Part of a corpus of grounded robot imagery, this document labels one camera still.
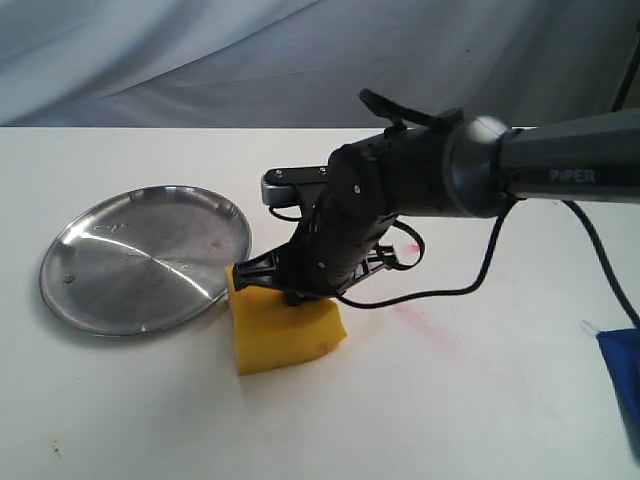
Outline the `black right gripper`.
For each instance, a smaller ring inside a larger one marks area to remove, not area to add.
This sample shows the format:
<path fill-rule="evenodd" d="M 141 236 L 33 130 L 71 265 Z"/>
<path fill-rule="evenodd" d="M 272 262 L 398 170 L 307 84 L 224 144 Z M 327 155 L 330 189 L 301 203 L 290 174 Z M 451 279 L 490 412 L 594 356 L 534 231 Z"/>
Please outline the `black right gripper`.
<path fill-rule="evenodd" d="M 344 145 L 330 155 L 327 183 L 289 242 L 234 264 L 233 289 L 261 287 L 288 300 L 343 294 L 380 270 L 399 267 L 394 247 L 376 244 L 396 217 L 381 160 Z"/>

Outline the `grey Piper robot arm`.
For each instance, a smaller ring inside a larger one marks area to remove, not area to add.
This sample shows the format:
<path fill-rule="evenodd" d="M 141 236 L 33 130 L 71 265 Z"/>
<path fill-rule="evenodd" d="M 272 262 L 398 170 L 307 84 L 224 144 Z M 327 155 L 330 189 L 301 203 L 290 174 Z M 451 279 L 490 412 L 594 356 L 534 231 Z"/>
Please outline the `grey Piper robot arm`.
<path fill-rule="evenodd" d="M 401 216 L 493 218 L 529 198 L 637 202 L 639 114 L 531 129 L 459 112 L 431 128 L 397 124 L 339 147 L 324 167 L 269 170 L 263 197 L 298 206 L 301 219 L 288 242 L 236 264 L 232 287 L 335 297 L 400 268 L 381 238 Z"/>

